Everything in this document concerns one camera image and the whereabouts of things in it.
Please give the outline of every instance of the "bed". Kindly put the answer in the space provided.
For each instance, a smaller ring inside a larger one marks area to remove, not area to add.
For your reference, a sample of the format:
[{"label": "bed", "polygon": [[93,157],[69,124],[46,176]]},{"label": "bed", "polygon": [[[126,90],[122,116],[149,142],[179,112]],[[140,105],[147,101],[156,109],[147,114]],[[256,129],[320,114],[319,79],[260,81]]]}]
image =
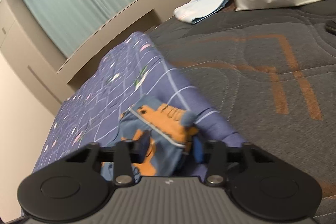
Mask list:
[{"label": "bed", "polygon": [[171,18],[150,39],[135,33],[111,50],[63,103],[34,171],[89,142],[110,144],[120,114],[150,93],[195,111],[207,138],[247,139],[316,178],[324,198],[315,220],[336,223],[336,37],[324,30],[336,0],[233,5],[196,25]]}]

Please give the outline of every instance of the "purple blanket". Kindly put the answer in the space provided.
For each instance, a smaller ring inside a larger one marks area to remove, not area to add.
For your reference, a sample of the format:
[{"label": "purple blanket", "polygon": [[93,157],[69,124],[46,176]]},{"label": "purple blanket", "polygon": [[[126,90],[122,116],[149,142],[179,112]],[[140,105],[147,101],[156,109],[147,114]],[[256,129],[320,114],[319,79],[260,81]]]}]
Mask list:
[{"label": "purple blanket", "polygon": [[34,171],[87,143],[108,145],[118,135],[120,114],[144,94],[194,112],[195,124],[207,139],[223,140],[229,146],[244,141],[197,88],[164,60],[149,37],[136,32],[108,52],[95,75],[63,103]]}]

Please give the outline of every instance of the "metal bolt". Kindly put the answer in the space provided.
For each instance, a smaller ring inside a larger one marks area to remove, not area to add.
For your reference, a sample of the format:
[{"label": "metal bolt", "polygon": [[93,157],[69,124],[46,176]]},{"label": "metal bolt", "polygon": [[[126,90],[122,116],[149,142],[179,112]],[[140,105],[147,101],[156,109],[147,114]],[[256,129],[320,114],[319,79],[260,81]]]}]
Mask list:
[{"label": "metal bolt", "polygon": [[132,182],[132,178],[128,175],[117,176],[115,181],[119,184],[128,184]]},{"label": "metal bolt", "polygon": [[224,178],[219,175],[212,175],[207,178],[207,181],[211,184],[219,184],[223,182]]}]

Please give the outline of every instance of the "folded cloth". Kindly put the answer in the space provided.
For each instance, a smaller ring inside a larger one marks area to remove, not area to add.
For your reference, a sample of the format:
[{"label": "folded cloth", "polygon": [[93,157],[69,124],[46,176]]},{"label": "folded cloth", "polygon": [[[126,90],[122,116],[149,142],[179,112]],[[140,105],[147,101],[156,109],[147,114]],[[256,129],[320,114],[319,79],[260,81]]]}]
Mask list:
[{"label": "folded cloth", "polygon": [[174,10],[175,17],[183,22],[195,24],[222,9],[229,0],[191,0]]},{"label": "folded cloth", "polygon": [[[170,176],[181,168],[189,154],[192,136],[198,129],[196,115],[162,103],[144,95],[137,103],[122,114],[117,138],[108,146],[121,140],[138,140],[144,131],[151,133],[150,146],[142,164],[133,164],[135,179],[143,176]],[[105,163],[102,176],[113,178],[113,163]]]}]

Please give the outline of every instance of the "blue and orange garment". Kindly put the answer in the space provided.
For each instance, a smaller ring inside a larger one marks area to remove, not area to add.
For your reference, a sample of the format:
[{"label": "blue and orange garment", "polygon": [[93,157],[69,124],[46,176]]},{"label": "blue and orange garment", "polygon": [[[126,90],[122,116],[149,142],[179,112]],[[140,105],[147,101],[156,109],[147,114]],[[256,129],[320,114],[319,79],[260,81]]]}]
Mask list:
[{"label": "blue and orange garment", "polygon": [[[198,132],[194,127],[196,115],[162,103],[144,95],[121,115],[117,138],[109,143],[114,146],[121,140],[138,140],[144,131],[151,133],[150,146],[142,164],[133,164],[135,179],[142,176],[170,176],[182,167]],[[106,162],[101,174],[112,180],[113,163]]]}]

